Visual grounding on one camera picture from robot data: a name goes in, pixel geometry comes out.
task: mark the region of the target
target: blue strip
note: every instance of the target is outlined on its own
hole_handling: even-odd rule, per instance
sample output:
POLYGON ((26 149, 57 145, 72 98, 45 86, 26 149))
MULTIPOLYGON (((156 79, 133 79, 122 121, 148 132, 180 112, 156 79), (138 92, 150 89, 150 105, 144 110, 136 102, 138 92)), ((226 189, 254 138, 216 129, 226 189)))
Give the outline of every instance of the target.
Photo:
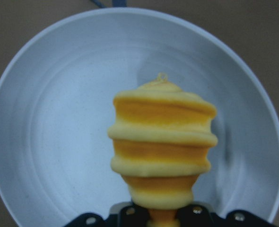
POLYGON ((94 4, 96 4, 99 8, 107 8, 103 3, 99 0, 91 0, 94 4))
POLYGON ((113 7, 127 7, 127 0, 112 0, 113 7))

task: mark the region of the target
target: white plate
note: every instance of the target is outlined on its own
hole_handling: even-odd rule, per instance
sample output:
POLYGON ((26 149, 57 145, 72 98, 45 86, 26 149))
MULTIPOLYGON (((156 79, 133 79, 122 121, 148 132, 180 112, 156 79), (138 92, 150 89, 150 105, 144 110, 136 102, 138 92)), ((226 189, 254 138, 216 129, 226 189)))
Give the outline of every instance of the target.
POLYGON ((24 227, 60 227, 129 201, 110 169, 116 92, 160 71, 218 108, 212 170, 194 187, 221 215, 272 221, 279 206, 279 121, 257 78, 227 46, 179 18, 99 9, 43 30, 0 80, 0 194, 24 227))

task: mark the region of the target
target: white bowl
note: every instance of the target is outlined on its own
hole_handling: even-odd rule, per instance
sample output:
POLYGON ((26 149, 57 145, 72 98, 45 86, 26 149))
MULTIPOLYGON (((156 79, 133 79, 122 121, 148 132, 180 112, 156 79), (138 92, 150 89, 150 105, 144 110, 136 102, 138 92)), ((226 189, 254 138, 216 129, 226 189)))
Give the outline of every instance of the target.
POLYGON ((115 93, 165 72, 218 108, 212 169, 196 201, 225 216, 273 221, 279 207, 279 121, 258 79, 226 45, 182 19, 145 9, 93 10, 40 32, 0 80, 0 194, 24 227, 104 218, 129 201, 110 169, 115 93))

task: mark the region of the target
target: yellow and orange toy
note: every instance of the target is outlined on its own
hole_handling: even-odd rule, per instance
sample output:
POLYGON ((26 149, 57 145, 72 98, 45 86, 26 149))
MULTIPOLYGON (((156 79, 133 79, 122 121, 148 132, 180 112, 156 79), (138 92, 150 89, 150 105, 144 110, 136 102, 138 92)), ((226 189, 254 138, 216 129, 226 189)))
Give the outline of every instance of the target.
POLYGON ((214 105, 184 92, 165 74, 113 101, 115 124, 112 169, 129 186, 132 200, 150 213, 148 227, 178 227, 177 209, 193 201, 192 186, 209 171, 214 105))

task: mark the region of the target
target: tabletop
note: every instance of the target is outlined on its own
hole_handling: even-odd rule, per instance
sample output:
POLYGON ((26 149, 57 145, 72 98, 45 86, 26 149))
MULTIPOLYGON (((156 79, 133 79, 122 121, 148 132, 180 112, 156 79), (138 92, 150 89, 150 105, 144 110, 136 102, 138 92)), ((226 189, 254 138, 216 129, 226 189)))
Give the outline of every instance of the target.
MULTIPOLYGON (((0 77, 34 35, 74 14, 100 7, 153 9, 192 22, 219 38, 252 69, 279 117, 279 1, 276 0, 0 0, 0 77)), ((279 226, 279 211, 274 220, 279 226)), ((0 198, 0 227, 16 227, 0 198)))

